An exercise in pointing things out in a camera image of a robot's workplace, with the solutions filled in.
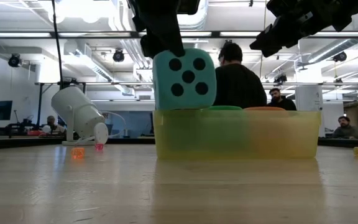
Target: stand base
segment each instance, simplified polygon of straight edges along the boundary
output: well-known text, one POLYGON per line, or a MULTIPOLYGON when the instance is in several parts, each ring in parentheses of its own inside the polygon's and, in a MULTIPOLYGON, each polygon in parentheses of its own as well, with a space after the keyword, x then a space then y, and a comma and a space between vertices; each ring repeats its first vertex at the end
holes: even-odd
POLYGON ((77 144, 77 141, 63 141, 62 145, 64 146, 92 146, 94 141, 80 142, 77 144))

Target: dark hair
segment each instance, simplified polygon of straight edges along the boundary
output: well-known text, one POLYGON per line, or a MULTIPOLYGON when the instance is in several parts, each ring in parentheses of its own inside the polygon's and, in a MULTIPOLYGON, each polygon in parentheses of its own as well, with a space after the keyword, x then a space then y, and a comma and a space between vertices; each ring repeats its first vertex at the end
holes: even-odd
POLYGON ((272 88, 268 93, 272 94, 274 91, 280 92, 279 88, 272 88))
POLYGON ((221 53, 219 53, 218 58, 220 59, 221 57, 228 62, 235 60, 242 62, 242 50, 238 44, 227 43, 221 49, 221 53))
POLYGON ((338 118, 338 120, 340 120, 340 119, 345 119, 347 122, 351 122, 351 120, 348 117, 345 117, 345 116, 340 116, 338 118))

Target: white pillar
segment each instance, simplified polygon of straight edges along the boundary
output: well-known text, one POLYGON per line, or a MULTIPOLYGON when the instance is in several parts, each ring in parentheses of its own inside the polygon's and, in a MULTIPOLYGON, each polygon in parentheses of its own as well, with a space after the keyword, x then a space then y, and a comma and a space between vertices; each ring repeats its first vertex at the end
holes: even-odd
MULTIPOLYGON (((322 82, 321 68, 318 65, 308 66, 307 70, 296 70, 296 82, 316 83, 322 82)), ((298 111, 323 110, 322 86, 298 86, 295 88, 296 108, 298 111)), ((321 115, 319 137, 325 137, 324 118, 321 115)))

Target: orange small cube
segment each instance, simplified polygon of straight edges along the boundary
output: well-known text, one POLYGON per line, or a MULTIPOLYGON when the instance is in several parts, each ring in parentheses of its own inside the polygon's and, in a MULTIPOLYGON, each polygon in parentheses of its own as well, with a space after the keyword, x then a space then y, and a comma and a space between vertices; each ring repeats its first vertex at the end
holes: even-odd
POLYGON ((74 147, 71 149, 71 156, 73 159, 84 159, 85 148, 83 147, 74 147))

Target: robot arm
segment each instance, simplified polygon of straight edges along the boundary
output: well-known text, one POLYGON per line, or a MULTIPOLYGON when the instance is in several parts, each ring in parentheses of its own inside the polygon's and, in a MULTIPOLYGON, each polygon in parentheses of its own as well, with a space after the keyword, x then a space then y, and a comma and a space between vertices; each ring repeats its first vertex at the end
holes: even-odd
POLYGON ((177 14, 197 13, 200 0, 127 0, 134 13, 136 31, 146 29, 140 40, 143 54, 154 58, 164 50, 184 56, 177 14))
MULTIPOLYGON (((200 0, 127 0, 134 13, 138 32, 146 29, 140 43, 146 57, 170 50, 177 57, 184 55, 177 14, 195 14, 200 0)), ((298 41, 324 28, 333 26, 342 31, 358 13, 358 0, 270 0, 267 9, 276 20, 261 32, 250 47, 261 50, 265 57, 282 47, 292 47, 298 41)))

